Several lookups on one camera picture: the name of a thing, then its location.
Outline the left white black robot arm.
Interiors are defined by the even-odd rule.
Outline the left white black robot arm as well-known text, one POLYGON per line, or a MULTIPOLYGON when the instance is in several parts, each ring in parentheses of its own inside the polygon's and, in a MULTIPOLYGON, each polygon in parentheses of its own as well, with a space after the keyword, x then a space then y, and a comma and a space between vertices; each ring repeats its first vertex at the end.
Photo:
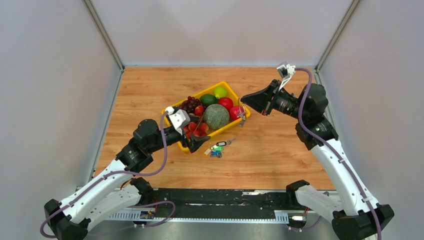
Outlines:
POLYGON ((144 177, 159 174, 168 161, 168 147, 186 143, 196 152, 211 137, 187 136, 184 127, 188 117, 177 118, 164 126, 142 120, 129 140, 110 164, 86 185, 61 200, 51 199, 44 205, 45 220, 39 227, 47 239, 83 240, 89 232, 110 215, 128 207, 151 207, 153 193, 144 177))

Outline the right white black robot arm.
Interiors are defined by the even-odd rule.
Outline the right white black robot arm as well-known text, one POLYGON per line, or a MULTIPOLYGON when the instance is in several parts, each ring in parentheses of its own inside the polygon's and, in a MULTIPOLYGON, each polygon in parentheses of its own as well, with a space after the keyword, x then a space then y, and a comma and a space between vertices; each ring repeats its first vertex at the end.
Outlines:
POLYGON ((307 85, 295 97, 280 87, 279 80, 273 80, 265 89, 243 96, 241 102, 264 116, 276 110, 297 119, 297 136, 319 160, 338 193, 334 199, 299 180, 286 187, 285 201, 290 208, 304 206, 315 211, 331 223, 341 240, 380 237, 394 211, 379 203, 353 169, 336 130, 324 115, 328 99, 322 85, 307 85))

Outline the pile of coloured tagged keys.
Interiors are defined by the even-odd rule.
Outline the pile of coloured tagged keys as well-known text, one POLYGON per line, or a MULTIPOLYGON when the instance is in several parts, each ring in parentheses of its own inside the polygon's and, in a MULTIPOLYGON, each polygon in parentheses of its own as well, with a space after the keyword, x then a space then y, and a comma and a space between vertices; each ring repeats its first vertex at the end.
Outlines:
POLYGON ((221 158, 223 156, 223 151, 225 146, 231 145, 236 138, 226 140, 226 141, 219 141, 216 142, 215 145, 209 147, 207 150, 204 151, 203 155, 205 157, 212 157, 212 158, 221 158))

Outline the pink red apple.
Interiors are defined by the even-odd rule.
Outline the pink red apple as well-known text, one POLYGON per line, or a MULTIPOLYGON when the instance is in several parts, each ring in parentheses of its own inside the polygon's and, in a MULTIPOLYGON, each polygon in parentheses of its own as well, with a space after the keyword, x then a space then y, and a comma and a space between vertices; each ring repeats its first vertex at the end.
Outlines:
POLYGON ((239 117, 239 106, 238 105, 233 106, 228 112, 229 112, 230 120, 232 122, 236 121, 237 119, 240 119, 240 117, 239 117))

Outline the green netted melon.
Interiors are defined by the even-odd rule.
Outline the green netted melon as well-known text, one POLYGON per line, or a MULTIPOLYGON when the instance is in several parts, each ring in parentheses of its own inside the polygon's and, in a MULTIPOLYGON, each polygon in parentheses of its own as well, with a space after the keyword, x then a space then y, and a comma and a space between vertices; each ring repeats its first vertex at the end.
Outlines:
POLYGON ((230 114, 222 105, 212 104, 206 108, 203 114, 203 120, 210 129, 216 130, 230 122, 230 114))

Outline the dark purple grape bunch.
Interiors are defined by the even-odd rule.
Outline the dark purple grape bunch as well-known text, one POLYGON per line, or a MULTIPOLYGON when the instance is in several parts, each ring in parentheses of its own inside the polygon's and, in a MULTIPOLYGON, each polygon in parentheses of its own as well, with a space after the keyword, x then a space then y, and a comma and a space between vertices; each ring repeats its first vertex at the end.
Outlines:
POLYGON ((193 96, 188 96, 186 100, 177 105, 177 108, 186 111, 188 114, 194 114, 195 109, 201 105, 202 103, 200 99, 193 96))

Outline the light green lime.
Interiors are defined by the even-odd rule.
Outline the light green lime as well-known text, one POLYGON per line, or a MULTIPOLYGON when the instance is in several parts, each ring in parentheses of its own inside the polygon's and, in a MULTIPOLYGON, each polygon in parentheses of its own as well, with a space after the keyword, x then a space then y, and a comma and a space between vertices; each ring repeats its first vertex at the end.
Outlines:
POLYGON ((217 86, 213 90, 213 95, 219 100, 228 96, 228 90, 223 86, 217 86))

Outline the dark green avocado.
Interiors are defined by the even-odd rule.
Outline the dark green avocado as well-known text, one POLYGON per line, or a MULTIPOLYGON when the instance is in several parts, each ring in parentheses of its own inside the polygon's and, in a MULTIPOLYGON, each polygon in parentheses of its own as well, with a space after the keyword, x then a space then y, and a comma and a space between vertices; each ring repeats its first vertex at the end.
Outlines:
POLYGON ((217 98, 212 94, 204 94, 200 97, 200 102, 205 108, 210 105, 216 104, 217 101, 217 98))

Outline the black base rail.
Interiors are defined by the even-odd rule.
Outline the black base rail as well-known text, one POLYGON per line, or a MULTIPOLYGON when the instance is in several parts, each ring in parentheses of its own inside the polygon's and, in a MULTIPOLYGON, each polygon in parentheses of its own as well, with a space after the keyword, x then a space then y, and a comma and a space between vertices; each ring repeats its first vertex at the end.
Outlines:
POLYGON ((155 188, 158 206, 125 208, 109 217, 137 224, 169 217, 181 223, 305 224, 313 211, 295 204, 285 190, 155 188))

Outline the right aluminium frame post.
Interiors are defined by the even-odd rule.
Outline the right aluminium frame post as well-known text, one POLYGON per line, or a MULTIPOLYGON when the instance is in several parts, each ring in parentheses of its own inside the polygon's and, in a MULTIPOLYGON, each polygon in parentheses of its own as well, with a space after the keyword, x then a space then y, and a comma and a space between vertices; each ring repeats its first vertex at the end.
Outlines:
POLYGON ((351 0, 350 4, 345 11, 343 17, 341 18, 339 24, 337 25, 330 41, 328 42, 327 46, 325 47, 321 57, 319 58, 318 63, 315 66, 315 71, 319 73, 322 68, 324 67, 325 63, 327 62, 331 52, 333 51, 334 47, 338 43, 340 37, 345 31, 345 28, 348 26, 349 22, 351 21, 352 17, 354 16, 358 6, 362 3, 361 0, 351 0))

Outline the aluminium frame post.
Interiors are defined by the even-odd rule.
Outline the aluminium frame post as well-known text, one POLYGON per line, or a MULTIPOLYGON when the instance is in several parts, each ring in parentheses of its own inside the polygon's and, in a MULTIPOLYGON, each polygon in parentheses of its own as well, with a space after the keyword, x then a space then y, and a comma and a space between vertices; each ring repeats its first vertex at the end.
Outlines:
POLYGON ((345 11, 343 17, 341 18, 339 24, 337 25, 330 41, 328 42, 327 46, 325 47, 321 57, 319 58, 318 63, 315 66, 315 71, 319 73, 322 68, 324 67, 325 63, 327 62, 331 52, 333 51, 334 47, 338 43, 340 37, 345 31, 345 28, 348 26, 349 22, 351 21, 352 17, 354 16, 358 6, 362 3, 361 0, 351 0, 350 4, 345 11))
POLYGON ((123 73, 125 70, 125 65, 123 64, 122 59, 120 58, 118 51, 116 50, 102 20, 100 15, 98 14, 98 11, 96 10, 96 7, 92 0, 82 0, 82 3, 84 4, 88 15, 92 19, 97 31, 99 32, 106 48, 108 49, 109 53, 111 54, 115 64, 119 68, 119 70, 123 73))

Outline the left aluminium frame post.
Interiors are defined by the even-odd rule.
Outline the left aluminium frame post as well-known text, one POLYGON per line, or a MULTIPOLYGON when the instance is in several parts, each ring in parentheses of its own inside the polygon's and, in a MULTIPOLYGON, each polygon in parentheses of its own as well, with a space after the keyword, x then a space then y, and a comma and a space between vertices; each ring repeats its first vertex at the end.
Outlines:
POLYGON ((92 19, 97 31, 99 32, 106 48, 108 49, 109 53, 111 54, 115 64, 119 68, 119 70, 123 73, 125 70, 125 65, 123 64, 122 59, 120 58, 118 51, 116 50, 102 20, 100 15, 98 14, 98 11, 96 10, 96 7, 92 0, 82 0, 82 3, 84 4, 88 15, 92 19))

